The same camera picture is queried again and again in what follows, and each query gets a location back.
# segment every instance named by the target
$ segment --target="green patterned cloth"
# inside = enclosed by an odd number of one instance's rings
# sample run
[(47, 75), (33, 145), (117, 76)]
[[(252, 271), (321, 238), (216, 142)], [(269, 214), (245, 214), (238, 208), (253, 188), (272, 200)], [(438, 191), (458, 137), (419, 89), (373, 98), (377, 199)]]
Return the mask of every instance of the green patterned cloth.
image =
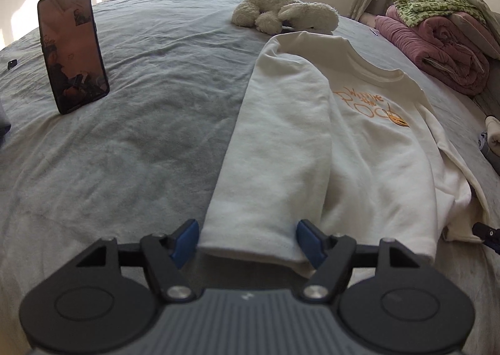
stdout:
[(484, 16), (466, 0), (392, 0), (397, 13), (408, 27), (415, 27), (423, 20), (434, 16), (447, 16), (457, 11), (464, 11), (473, 16), (484, 26)]

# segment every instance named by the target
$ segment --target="pink blanket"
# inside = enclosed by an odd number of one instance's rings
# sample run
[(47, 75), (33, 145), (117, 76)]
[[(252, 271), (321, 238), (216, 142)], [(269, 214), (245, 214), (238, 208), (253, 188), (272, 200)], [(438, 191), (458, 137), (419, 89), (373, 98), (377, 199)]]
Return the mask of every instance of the pink blanket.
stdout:
[(475, 96), (486, 86), (488, 60), (446, 17), (430, 17), (409, 28), (391, 6), (387, 17), (375, 17), (375, 28), (419, 69), (452, 89)]

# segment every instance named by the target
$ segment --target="orange lettering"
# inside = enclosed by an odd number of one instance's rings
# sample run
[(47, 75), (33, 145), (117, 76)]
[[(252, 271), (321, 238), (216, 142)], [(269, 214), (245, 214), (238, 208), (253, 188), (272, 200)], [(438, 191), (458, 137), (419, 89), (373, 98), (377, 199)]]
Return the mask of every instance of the orange lettering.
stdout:
[(359, 97), (359, 95), (354, 91), (354, 89), (350, 90), (347, 87), (344, 87), (344, 89), (346, 89), (351, 96)]
[(384, 112), (383, 112), (383, 110), (382, 110), (380, 107), (377, 107), (377, 108), (375, 109), (375, 111), (374, 111), (374, 112), (375, 112), (375, 114), (376, 114), (377, 116), (379, 116), (379, 117), (381, 117), (381, 118), (389, 118), (389, 117), (387, 116), (387, 114), (386, 114), (386, 113), (384, 113)]
[(349, 104), (350, 101), (353, 101), (354, 99), (349, 96), (346, 92), (344, 91), (334, 91), (334, 93), (337, 95), (337, 96), (340, 96), (340, 98), (342, 100), (344, 100), (346, 102), (346, 104), (351, 107), (353, 109), (353, 107)]
[(399, 119), (402, 119), (400, 115), (394, 113), (393, 111), (391, 111), (391, 105), (389, 103), (387, 103), (387, 111), (389, 111), (391, 113), (392, 116), (395, 116)]
[[(358, 106), (360, 106), (360, 107), (363, 107), (363, 108), (367, 109), (371, 115), (368, 115), (368, 114), (364, 113), (363, 111), (361, 111), (361, 110), (358, 108)], [(354, 108), (356, 108), (356, 110), (357, 110), (358, 112), (360, 112), (361, 114), (363, 114), (364, 116), (367, 116), (367, 117), (369, 117), (369, 118), (373, 118), (373, 117), (375, 116), (375, 114), (374, 114), (374, 113), (373, 113), (373, 111), (370, 109), (370, 107), (365, 106), (365, 105), (363, 105), (363, 104), (357, 104), (357, 103), (354, 103)]]
[(369, 100), (368, 98), (363, 98), (361, 99), (362, 102), (365, 102), (366, 104), (368, 104), (369, 106), (376, 106), (376, 104), (372, 101), (372, 100)]

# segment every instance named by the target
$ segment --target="metal screw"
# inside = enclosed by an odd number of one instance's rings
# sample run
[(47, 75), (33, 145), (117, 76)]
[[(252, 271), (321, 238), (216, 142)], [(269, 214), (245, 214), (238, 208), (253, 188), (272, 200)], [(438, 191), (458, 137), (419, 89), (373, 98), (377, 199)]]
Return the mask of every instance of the metal screw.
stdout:
[(187, 286), (172, 286), (167, 290), (167, 295), (175, 300), (183, 300), (191, 295), (191, 289)]
[(328, 289), (319, 284), (311, 284), (303, 290), (307, 298), (325, 298), (328, 295)]
[(245, 294), (242, 294), (242, 299), (243, 300), (250, 300), (251, 298), (254, 298), (255, 294), (247, 292)]

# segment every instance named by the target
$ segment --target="gray bed sheet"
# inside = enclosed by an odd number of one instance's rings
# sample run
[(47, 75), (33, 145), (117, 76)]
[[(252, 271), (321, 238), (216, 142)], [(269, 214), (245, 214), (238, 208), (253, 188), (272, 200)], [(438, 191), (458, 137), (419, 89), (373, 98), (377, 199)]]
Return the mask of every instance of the gray bed sheet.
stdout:
[[(269, 39), (231, 25), (242, 0), (110, 0), (94, 8), (111, 92), (60, 116), (31, 32), (0, 51), (0, 96), (11, 131), (0, 146), (0, 330), (28, 346), (18, 305), (32, 287), (103, 236), (119, 243), (201, 223), (253, 64)], [(407, 72), (482, 185), (497, 227), (500, 179), (477, 148), (480, 119), (368, 27), (342, 19), (371, 63)], [(500, 258), (481, 245), (440, 243), (436, 266), (474, 301), (466, 351), (500, 352)], [(290, 269), (198, 253), (183, 272), (193, 287), (298, 288)], [(139, 272), (127, 272), (140, 279)]]

